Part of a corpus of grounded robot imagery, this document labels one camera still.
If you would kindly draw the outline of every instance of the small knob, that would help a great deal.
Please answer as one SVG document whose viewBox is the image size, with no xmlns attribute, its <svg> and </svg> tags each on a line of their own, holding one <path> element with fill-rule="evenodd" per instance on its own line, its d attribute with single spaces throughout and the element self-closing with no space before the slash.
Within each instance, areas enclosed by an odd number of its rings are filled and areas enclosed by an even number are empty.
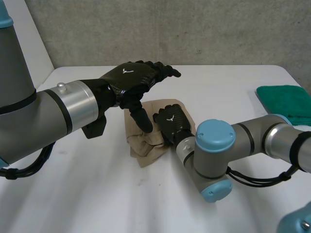
<svg viewBox="0 0 311 233">
<path fill-rule="evenodd" d="M 58 83 L 57 88 L 58 88 L 59 92 L 65 92 L 67 90 L 66 84 L 64 84 L 64 83 Z"/>
</svg>

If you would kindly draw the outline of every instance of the table surface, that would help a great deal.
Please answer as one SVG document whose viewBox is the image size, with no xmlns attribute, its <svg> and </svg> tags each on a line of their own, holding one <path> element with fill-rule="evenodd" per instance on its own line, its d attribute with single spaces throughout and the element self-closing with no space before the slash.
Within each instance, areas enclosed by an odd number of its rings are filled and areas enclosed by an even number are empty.
<svg viewBox="0 0 311 233">
<path fill-rule="evenodd" d="M 262 85 L 298 85 L 277 66 L 175 66 L 143 100 L 178 99 L 196 125 L 230 124 L 266 114 L 255 95 Z M 56 69 L 39 90 L 59 82 L 95 79 L 113 67 Z M 280 219 L 310 201 L 311 176 L 297 172 L 279 185 L 256 189 L 233 182 L 229 196 L 206 203 L 173 152 L 140 168 L 130 157 L 123 111 L 106 112 L 103 136 L 77 130 L 59 140 L 36 175 L 0 180 L 0 229 L 6 233 L 273 233 Z M 19 168 L 38 152 L 14 164 Z M 289 164 L 258 154 L 230 163 L 248 176 L 270 178 Z"/>
</svg>

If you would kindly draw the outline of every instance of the carbon fiber robotic hand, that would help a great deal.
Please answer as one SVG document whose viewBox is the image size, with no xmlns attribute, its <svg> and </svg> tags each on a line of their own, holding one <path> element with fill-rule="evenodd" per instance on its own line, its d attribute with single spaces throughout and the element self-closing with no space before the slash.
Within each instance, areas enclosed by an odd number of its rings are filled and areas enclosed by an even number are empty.
<svg viewBox="0 0 311 233">
<path fill-rule="evenodd" d="M 181 140 L 193 136 L 191 125 L 178 104 L 159 109 L 159 113 L 154 114 L 153 119 L 159 126 L 166 144 L 177 146 Z"/>
<path fill-rule="evenodd" d="M 171 66 L 161 62 L 123 63 L 101 77 L 112 87 L 116 96 L 116 105 L 129 109 L 132 118 L 145 133 L 151 133 L 152 123 L 142 108 L 140 100 L 156 83 L 167 77 L 180 77 L 181 74 Z"/>
</svg>

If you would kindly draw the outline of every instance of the concrete wall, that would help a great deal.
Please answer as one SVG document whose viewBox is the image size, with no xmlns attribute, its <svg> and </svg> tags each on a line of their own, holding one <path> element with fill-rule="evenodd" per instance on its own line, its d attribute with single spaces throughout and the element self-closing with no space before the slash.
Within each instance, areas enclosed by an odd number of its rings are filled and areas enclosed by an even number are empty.
<svg viewBox="0 0 311 233">
<path fill-rule="evenodd" d="M 311 91 L 310 0 L 26 0 L 55 67 L 279 65 Z"/>
</svg>

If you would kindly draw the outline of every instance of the green towel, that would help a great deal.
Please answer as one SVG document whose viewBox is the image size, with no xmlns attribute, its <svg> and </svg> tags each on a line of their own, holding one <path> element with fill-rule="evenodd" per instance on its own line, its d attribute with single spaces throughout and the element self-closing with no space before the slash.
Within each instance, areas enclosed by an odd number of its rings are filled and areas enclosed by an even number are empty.
<svg viewBox="0 0 311 233">
<path fill-rule="evenodd" d="M 311 97 L 300 86 L 261 86 L 257 95 L 272 114 L 285 116 L 293 125 L 311 126 Z"/>
</svg>

